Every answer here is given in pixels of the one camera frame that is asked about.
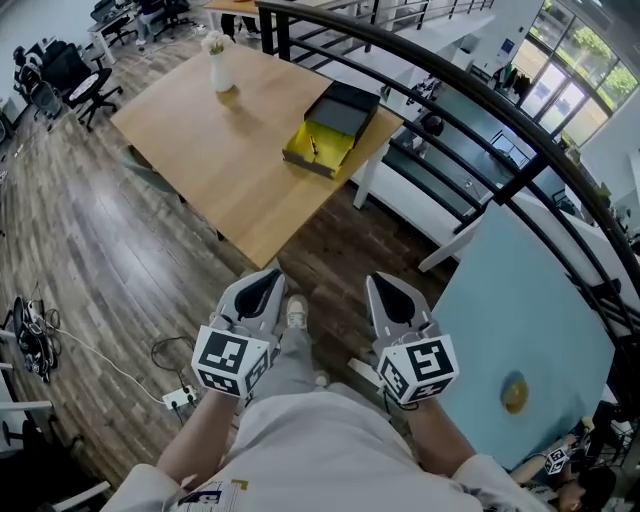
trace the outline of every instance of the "white vase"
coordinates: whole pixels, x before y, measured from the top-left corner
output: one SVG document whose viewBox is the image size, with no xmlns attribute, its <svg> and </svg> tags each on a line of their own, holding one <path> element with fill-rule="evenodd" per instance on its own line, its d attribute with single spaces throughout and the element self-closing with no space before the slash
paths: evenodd
<svg viewBox="0 0 640 512">
<path fill-rule="evenodd" d="M 216 92 L 225 92 L 233 87 L 233 77 L 224 58 L 224 51 L 211 55 L 211 83 Z"/>
</svg>

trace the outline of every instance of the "shoe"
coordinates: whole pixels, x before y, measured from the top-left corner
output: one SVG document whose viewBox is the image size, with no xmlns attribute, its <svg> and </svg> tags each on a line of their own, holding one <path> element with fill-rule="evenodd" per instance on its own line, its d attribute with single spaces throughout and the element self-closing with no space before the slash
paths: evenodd
<svg viewBox="0 0 640 512">
<path fill-rule="evenodd" d="M 309 304 L 302 295 L 294 295 L 287 302 L 287 327 L 307 329 Z"/>
</svg>

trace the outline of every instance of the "power strip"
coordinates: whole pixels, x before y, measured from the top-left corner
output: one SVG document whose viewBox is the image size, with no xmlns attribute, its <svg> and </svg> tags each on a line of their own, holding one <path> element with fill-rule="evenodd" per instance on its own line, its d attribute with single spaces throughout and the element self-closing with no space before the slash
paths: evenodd
<svg viewBox="0 0 640 512">
<path fill-rule="evenodd" d="M 185 392 L 183 388 L 180 388 L 172 391 L 168 395 L 164 395 L 162 400 L 164 401 L 164 405 L 167 406 L 167 409 L 172 411 L 173 409 L 187 405 L 189 402 L 195 402 L 197 397 L 198 395 L 193 386 L 187 386 L 187 392 Z"/>
</svg>

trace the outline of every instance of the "flower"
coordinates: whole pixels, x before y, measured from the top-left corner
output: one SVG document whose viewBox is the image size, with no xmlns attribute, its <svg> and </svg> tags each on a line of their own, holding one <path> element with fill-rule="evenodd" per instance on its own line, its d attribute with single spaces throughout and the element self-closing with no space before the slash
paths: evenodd
<svg viewBox="0 0 640 512">
<path fill-rule="evenodd" d="M 228 35 L 221 34 L 217 30 L 209 32 L 200 43 L 202 49 L 208 52 L 209 55 L 218 55 L 232 44 L 233 40 Z"/>
</svg>

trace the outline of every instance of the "glass door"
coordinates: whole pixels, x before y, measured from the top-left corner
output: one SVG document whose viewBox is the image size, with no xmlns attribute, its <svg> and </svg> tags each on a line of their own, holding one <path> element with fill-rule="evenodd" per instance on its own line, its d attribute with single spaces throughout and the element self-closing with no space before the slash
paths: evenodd
<svg viewBox="0 0 640 512">
<path fill-rule="evenodd" d="M 547 132 L 553 133 L 569 117 L 584 99 L 584 92 L 570 83 L 540 118 L 538 124 Z"/>
<path fill-rule="evenodd" d="M 549 63 L 549 67 L 536 81 L 531 91 L 522 102 L 522 110 L 535 118 L 558 92 L 567 80 L 567 75 L 558 66 Z"/>
</svg>

